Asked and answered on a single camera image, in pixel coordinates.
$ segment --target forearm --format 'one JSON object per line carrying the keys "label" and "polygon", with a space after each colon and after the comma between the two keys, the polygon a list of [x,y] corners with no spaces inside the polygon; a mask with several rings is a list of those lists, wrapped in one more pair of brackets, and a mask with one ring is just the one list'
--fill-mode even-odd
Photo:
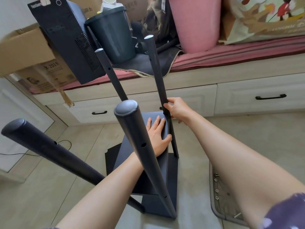
{"label": "forearm", "polygon": [[115,228],[143,167],[135,153],[94,187],[57,225],[60,229]]}
{"label": "forearm", "polygon": [[199,114],[192,112],[188,126],[196,135],[221,179],[225,181],[252,222],[263,217],[275,203],[305,187],[291,174],[248,146],[223,132]]}

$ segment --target pink mat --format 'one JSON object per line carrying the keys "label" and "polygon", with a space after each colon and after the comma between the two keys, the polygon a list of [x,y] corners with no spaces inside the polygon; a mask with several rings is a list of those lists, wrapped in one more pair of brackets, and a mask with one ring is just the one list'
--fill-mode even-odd
{"label": "pink mat", "polygon": [[[216,66],[231,62],[242,62],[243,60],[255,59],[266,56],[274,56],[298,51],[305,51],[305,36],[293,38],[281,38],[263,42],[251,42],[235,45],[217,45],[213,49],[195,54],[184,54],[177,56],[171,71],[197,66]],[[119,79],[139,77],[130,71],[114,70]],[[88,86],[108,82],[107,75],[97,78],[89,83],[80,84],[78,81],[63,86],[63,89]],[[32,93],[39,93],[35,88],[30,88]]]}

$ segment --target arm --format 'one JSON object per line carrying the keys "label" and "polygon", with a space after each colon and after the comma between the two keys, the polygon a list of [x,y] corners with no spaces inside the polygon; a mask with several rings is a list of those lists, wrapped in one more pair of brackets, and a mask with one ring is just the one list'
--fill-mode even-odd
{"label": "arm", "polygon": [[[165,120],[160,117],[147,131],[156,156],[166,149],[171,135],[162,140],[161,131]],[[106,229],[115,228],[135,187],[143,167],[133,152],[117,169],[94,187],[56,226],[60,229]]]}
{"label": "arm", "polygon": [[305,192],[305,186],[291,174],[214,126],[181,98],[168,101],[174,105],[164,107],[193,131],[250,227],[258,228],[274,204]]}

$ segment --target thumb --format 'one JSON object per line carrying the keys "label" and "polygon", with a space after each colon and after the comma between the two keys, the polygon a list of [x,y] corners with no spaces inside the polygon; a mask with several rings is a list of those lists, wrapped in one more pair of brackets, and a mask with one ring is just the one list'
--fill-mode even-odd
{"label": "thumb", "polygon": [[172,135],[168,134],[166,138],[163,140],[164,143],[169,144],[172,140]]}
{"label": "thumb", "polygon": [[171,111],[172,108],[173,108],[173,106],[172,106],[171,104],[168,104],[168,103],[163,104],[163,106],[164,106],[167,110],[169,110],[169,111]]}

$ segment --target left hand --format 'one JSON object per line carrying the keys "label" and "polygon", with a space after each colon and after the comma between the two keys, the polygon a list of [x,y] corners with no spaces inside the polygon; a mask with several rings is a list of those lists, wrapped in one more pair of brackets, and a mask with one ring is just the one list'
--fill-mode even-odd
{"label": "left hand", "polygon": [[147,124],[146,124],[146,129],[148,132],[148,136],[150,138],[150,142],[152,144],[153,150],[155,152],[156,157],[161,155],[168,144],[172,140],[171,134],[168,134],[167,137],[162,140],[161,137],[161,132],[165,124],[165,119],[163,118],[160,122],[160,116],[157,117],[153,125],[151,125],[151,118],[148,118]]}

